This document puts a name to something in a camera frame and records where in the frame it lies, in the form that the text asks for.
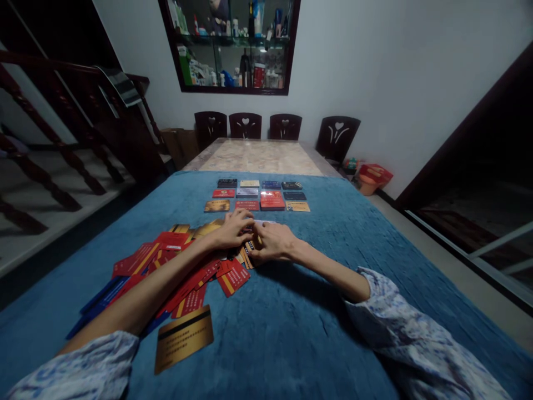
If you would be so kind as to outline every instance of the hand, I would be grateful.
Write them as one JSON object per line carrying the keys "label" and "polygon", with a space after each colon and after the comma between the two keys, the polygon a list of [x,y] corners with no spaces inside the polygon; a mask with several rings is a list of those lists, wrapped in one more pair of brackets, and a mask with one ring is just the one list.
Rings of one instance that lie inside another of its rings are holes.
{"label": "hand", "polygon": [[252,250],[250,256],[259,262],[272,259],[293,261],[296,250],[306,244],[287,225],[263,222],[263,226],[254,225],[254,232],[261,237],[263,248]]}
{"label": "hand", "polygon": [[253,218],[254,215],[248,210],[237,208],[234,212],[227,213],[224,224],[206,238],[213,241],[212,247],[215,249],[239,247],[243,242],[253,239],[251,233],[240,234],[243,228],[255,223]]}

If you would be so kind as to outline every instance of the sleeve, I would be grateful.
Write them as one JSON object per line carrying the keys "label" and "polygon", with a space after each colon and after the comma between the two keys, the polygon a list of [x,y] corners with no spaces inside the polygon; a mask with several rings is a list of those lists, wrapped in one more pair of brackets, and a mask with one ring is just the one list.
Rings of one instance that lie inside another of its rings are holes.
{"label": "sleeve", "polygon": [[139,338],[114,332],[53,358],[23,378],[7,399],[119,399]]}
{"label": "sleeve", "polygon": [[409,305],[390,279],[366,268],[358,272],[371,295],[363,303],[345,301],[350,318],[375,352],[404,365],[394,373],[409,397],[510,399],[479,360]]}

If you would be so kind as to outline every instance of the person's left hand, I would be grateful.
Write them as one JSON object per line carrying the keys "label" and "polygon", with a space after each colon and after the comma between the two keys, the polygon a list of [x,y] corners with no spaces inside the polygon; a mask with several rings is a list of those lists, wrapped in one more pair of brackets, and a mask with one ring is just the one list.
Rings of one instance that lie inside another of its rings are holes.
{"label": "person's left hand", "polygon": [[244,208],[237,208],[224,217],[224,224],[216,231],[208,234],[206,238],[213,241],[213,248],[228,249],[238,247],[246,241],[253,239],[251,233],[240,234],[240,231],[255,223],[254,215]]}

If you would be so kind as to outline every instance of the dining table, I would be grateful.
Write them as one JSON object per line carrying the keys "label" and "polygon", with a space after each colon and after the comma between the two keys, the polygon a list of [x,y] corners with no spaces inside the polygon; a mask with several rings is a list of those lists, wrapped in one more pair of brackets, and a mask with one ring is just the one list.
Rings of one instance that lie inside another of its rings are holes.
{"label": "dining table", "polygon": [[[219,179],[300,182],[310,212],[255,211],[328,257],[392,279],[414,307],[468,349],[513,399],[533,398],[533,359],[321,157],[312,144],[220,138],[0,313],[0,393],[65,345],[116,261],[174,224],[200,227]],[[231,210],[237,199],[231,198]],[[156,375],[158,330],[133,361],[129,399],[403,398],[394,371],[346,312],[338,290],[297,264],[249,271],[232,296],[208,283],[214,341]],[[161,326],[173,321],[168,318]]]}

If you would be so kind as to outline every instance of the wall-mounted cabinet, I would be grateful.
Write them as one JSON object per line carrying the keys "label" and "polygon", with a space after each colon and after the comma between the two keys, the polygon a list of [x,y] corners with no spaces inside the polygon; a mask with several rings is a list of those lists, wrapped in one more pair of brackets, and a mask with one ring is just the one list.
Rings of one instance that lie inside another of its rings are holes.
{"label": "wall-mounted cabinet", "polygon": [[182,92],[287,96],[301,0],[159,0]]}

